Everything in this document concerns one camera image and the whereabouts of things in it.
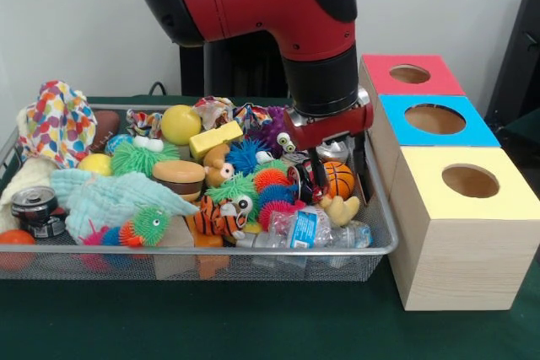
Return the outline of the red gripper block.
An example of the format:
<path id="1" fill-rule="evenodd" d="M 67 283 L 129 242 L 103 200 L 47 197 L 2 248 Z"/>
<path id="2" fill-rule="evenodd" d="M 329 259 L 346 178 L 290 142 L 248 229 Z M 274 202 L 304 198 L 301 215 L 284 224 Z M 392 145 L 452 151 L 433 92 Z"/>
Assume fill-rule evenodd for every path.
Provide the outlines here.
<path id="1" fill-rule="evenodd" d="M 354 167 L 357 175 L 364 175 L 365 134 L 361 134 L 372 126 L 374 119 L 373 105 L 356 105 L 354 108 L 328 117 L 306 117 L 294 108 L 286 109 L 283 122 L 291 141 L 299 150 L 310 149 L 311 168 L 319 187 L 327 186 L 327 174 L 324 164 L 316 151 L 321 143 L 343 136 L 354 138 Z"/>

